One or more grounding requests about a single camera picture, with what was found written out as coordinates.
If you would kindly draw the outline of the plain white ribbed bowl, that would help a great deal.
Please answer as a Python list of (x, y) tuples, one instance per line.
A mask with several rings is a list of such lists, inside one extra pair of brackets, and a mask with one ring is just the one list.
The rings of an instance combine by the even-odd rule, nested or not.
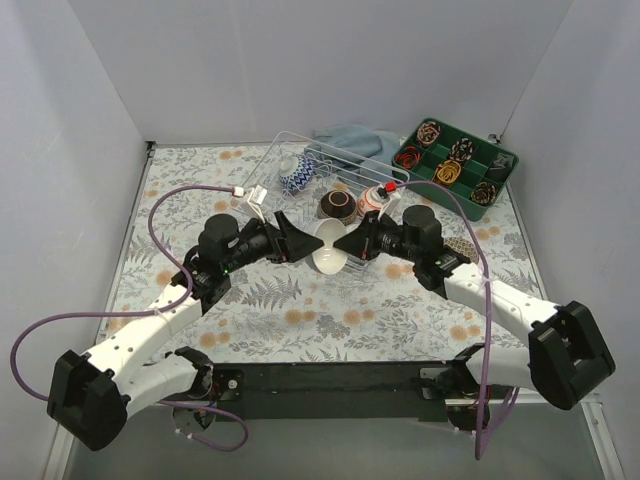
[(309, 232), (323, 242), (323, 246), (312, 254), (316, 269), (324, 275), (334, 275), (346, 265), (347, 254), (334, 247), (334, 242), (347, 234), (346, 226), (335, 218), (316, 221)]

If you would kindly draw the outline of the brown floral pattern bowl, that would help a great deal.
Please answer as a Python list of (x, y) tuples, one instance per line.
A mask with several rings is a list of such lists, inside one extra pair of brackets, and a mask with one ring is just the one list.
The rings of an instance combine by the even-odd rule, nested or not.
[(446, 237), (444, 244), (455, 252), (467, 257), (472, 263), (477, 264), (479, 262), (478, 250), (470, 240), (462, 237)]

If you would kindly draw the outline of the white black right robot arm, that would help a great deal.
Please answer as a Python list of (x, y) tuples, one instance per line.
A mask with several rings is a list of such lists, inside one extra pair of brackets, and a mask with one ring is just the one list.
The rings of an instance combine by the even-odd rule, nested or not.
[(482, 342), (451, 362), (454, 389), (475, 397), (488, 385), (538, 392), (569, 410), (613, 375), (616, 363), (591, 311), (577, 301), (555, 304), (492, 280), (486, 267), (446, 245), (432, 209), (414, 205), (401, 222), (371, 211), (334, 243), (363, 261), (387, 254), (409, 261), (420, 285), (481, 314), (520, 342), (519, 348)]

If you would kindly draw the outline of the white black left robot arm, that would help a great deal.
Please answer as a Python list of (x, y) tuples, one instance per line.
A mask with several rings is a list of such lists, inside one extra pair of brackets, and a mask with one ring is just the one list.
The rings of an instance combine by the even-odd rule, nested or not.
[(323, 245), (281, 211), (276, 222), (252, 218), (240, 227), (229, 214), (204, 224), (183, 269), (151, 306), (114, 336), (83, 354), (65, 352), (55, 363), (48, 415), (92, 451), (109, 445), (137, 412), (174, 394), (205, 398), (213, 364), (190, 347), (150, 365), (148, 359), (174, 335), (203, 317), (231, 287), (230, 275), (267, 259), (295, 263)]

